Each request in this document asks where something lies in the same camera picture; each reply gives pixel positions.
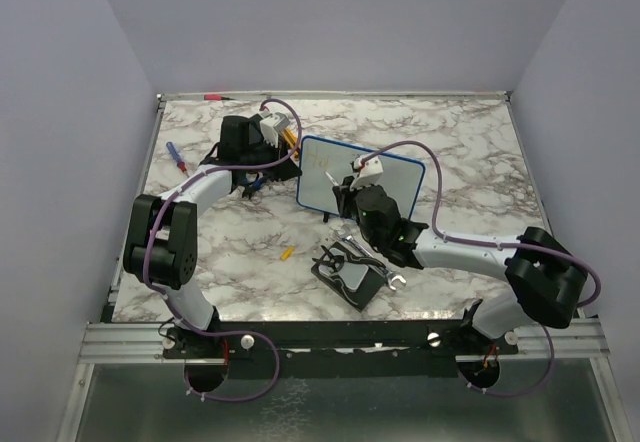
gray wall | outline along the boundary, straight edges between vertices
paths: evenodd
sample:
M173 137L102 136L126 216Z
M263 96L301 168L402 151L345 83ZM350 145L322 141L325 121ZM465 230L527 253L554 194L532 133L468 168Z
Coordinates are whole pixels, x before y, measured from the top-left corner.
M109 0L159 92L514 89L564 0Z
M53 440L155 96L106 0L0 0L0 440Z
M560 239L599 271L598 311L640 440L640 0L567 0L514 95Z

screwdriver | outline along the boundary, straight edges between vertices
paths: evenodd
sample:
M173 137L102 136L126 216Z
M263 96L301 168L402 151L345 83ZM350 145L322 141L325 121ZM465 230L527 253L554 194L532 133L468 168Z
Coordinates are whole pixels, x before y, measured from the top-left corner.
M331 182L331 184L332 184L334 187L339 187L339 186L340 186L340 184L338 183L338 181L337 181L336 179L334 179L334 178L333 178L333 175L331 175L329 172L325 172L324 174L327 176L327 178L329 179L329 181Z
M284 129L284 131L282 132L282 137L287 142L287 145L290 148L293 149L295 147L296 140L298 139L296 138L295 135L293 135L293 132L291 132L289 129ZM298 160L300 158L300 150L296 150L295 154L293 154L293 158L295 160Z
M176 146L173 145L173 142L167 142L167 149L169 150L171 158L173 158L178 168L188 176L189 174L187 173L187 166L184 165L184 160L182 160L182 157L180 157L178 149L176 149Z

marble tabletop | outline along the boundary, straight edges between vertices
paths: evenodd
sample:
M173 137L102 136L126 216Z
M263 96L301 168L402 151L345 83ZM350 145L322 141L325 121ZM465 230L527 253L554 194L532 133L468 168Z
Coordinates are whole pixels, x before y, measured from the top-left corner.
M500 100L290 99L306 134L376 148L405 139L430 146L444 172L441 229L468 234L519 234L543 226L541 212L506 103ZM193 171L220 134L224 115L251 116L259 101L170 101L155 144L144 192L159 194L184 180L166 142L174 142ZM436 172L414 146L398 154L425 161L427 176L413 220L430 220ZM242 199L220 200L198 221L198 264L191 282L218 307L223 320L399 320L456 316L477 298L509 290L505 283L450 269L397 269L406 288L380 289L363 312L338 297L310 272L320 244L344 222L296 203L296 181L272 183ZM286 261L280 255L295 250ZM123 273L114 322L159 321L163 301Z

whiteboard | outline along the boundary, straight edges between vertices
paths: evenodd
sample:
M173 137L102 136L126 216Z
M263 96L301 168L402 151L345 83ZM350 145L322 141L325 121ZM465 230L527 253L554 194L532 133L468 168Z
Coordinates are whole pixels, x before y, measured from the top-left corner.
M325 172L338 183L353 175L352 164L372 149L345 144L331 139L307 135L302 139L298 179L298 204L308 209L338 215L338 206L331 188L333 185ZM384 172L377 185L381 185L389 197L395 199L402 217L410 218L418 200L425 165L419 160L394 154L379 156Z

black tool holder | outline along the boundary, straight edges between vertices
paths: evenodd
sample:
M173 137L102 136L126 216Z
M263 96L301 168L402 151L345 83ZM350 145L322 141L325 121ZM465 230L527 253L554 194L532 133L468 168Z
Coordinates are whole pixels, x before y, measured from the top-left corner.
M329 249L323 245L322 249L324 251L322 257L312 259L315 264L311 267L311 273L324 282L349 305L361 312L386 283L386 279L372 270L371 267L384 268L385 265L371 257L354 255L340 242L334 243ZM344 255L335 255L332 249L337 249ZM342 278L343 275L340 273L345 263L365 265L368 268L362 282L355 291L350 291L347 288ZM323 274L320 270L321 267L327 267L331 274Z

